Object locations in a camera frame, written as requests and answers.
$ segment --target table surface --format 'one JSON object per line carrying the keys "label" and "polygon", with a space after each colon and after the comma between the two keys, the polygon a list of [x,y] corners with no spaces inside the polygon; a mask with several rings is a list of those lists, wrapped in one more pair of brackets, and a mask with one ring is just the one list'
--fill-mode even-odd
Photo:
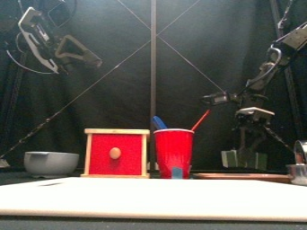
{"label": "table surface", "polygon": [[70,177],[0,186],[12,198],[0,215],[307,222],[293,197],[305,192],[267,181]]}

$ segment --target black curtain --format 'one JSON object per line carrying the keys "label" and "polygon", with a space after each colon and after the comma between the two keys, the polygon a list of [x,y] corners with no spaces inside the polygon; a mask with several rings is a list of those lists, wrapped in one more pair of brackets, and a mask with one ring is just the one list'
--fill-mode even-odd
{"label": "black curtain", "polygon": [[[74,1],[65,2],[73,9]],[[267,49],[276,39],[268,0],[157,0],[156,50],[149,46],[149,0],[76,2],[76,13],[61,33],[74,36],[100,56],[102,64],[98,69],[72,64],[69,75],[37,75],[22,71],[9,131],[8,134],[1,133],[5,136],[1,151],[14,145],[57,111],[60,114],[6,155],[8,162],[16,167],[22,166],[25,151],[78,153],[78,167],[82,167],[84,128],[149,129],[150,51],[157,55],[156,113],[169,128],[190,128],[208,109],[200,97],[220,90],[229,93],[241,90],[246,80],[259,74]],[[303,12],[305,3],[297,2],[300,6],[295,5],[292,10]],[[281,13],[285,5],[287,1],[280,1]],[[303,13],[292,13],[287,30],[295,28],[304,18]],[[14,41],[12,38],[10,49],[18,57]],[[30,53],[26,57],[25,66],[48,71]],[[14,64],[2,51],[1,58],[5,59],[1,65],[4,93],[10,90],[8,82],[16,72],[6,72],[6,67]],[[305,113],[304,60],[301,57],[299,66],[295,66],[301,114]],[[273,78],[267,97],[269,101],[264,109],[276,113],[271,128],[292,146],[297,136],[283,75]],[[232,103],[213,107],[194,131],[192,169],[224,169],[220,151],[233,148],[230,130],[236,110]],[[283,172],[285,164],[293,163],[292,152],[272,137],[267,137],[259,152],[267,154],[267,170]]]}

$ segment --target wooden box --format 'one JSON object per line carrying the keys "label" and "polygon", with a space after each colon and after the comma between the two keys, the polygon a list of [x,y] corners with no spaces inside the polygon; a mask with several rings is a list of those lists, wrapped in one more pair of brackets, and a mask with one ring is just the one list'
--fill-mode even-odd
{"label": "wooden box", "polygon": [[146,129],[86,128],[84,177],[146,178]]}

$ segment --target red plastic cup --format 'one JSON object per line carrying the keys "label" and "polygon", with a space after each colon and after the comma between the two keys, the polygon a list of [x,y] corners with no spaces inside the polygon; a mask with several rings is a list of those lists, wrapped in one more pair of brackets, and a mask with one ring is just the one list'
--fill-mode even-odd
{"label": "red plastic cup", "polygon": [[173,172],[177,170],[181,170],[182,179],[189,178],[193,133],[192,130],[180,128],[153,132],[160,178],[174,178]]}

